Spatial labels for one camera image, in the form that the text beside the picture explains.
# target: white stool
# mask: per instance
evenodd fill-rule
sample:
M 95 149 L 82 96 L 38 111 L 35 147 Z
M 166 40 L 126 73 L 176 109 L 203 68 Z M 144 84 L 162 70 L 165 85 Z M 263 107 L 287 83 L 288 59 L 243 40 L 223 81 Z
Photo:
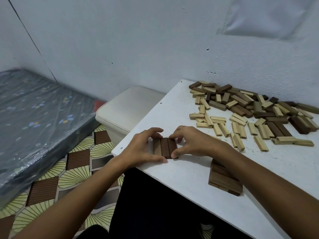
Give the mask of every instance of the white stool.
M 101 106 L 95 119 L 105 125 L 116 146 L 164 96 L 145 87 L 133 86 Z

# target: hand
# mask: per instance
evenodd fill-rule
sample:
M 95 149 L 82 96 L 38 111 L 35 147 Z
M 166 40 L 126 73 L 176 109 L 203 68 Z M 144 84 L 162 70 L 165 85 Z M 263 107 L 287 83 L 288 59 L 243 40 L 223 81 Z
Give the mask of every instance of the hand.
M 175 149 L 172 158 L 176 158 L 183 154 L 192 154 L 196 156 L 214 156 L 222 153 L 223 149 L 227 149 L 229 144 L 213 138 L 193 126 L 179 126 L 169 138 L 177 138 L 180 143 L 185 139 L 185 145 Z
M 164 130 L 161 128 L 152 127 L 133 136 L 130 144 L 119 155 L 125 161 L 128 168 L 137 167 L 146 162 L 167 163 L 166 158 L 164 158 L 163 156 L 150 154 L 146 148 L 148 138 L 162 138 L 163 136 L 159 134 L 159 132 L 162 131 Z

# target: mattress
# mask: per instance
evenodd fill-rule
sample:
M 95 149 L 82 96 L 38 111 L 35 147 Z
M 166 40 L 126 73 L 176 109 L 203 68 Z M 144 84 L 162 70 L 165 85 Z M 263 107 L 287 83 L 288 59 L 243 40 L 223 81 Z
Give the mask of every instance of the mattress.
M 0 72 L 0 209 L 99 125 L 94 102 L 25 70 Z

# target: right hand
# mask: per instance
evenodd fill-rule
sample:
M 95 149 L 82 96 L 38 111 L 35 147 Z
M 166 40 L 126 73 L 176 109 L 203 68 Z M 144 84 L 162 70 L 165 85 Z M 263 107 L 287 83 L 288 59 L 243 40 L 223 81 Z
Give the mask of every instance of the right hand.
M 171 154 L 172 158 L 177 158 L 183 154 L 212 157 L 217 152 L 221 152 L 229 147 L 228 143 L 213 138 L 193 126 L 179 126 L 169 138 L 177 138 L 178 143 L 183 138 L 185 139 L 185 145 L 175 149 Z

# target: dark pants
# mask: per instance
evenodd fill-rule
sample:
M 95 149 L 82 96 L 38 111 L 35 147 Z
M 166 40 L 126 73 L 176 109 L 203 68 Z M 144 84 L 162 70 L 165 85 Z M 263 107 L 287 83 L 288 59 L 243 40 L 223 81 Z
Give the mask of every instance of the dark pants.
M 102 227 L 92 227 L 98 230 L 101 238 L 200 239 L 199 223 L 214 225 L 215 238 L 225 238 L 228 233 L 232 237 L 234 233 L 246 237 L 180 194 L 133 168 L 125 172 L 108 237 L 101 235 Z M 91 233 L 92 227 L 86 229 L 78 239 L 99 238 Z

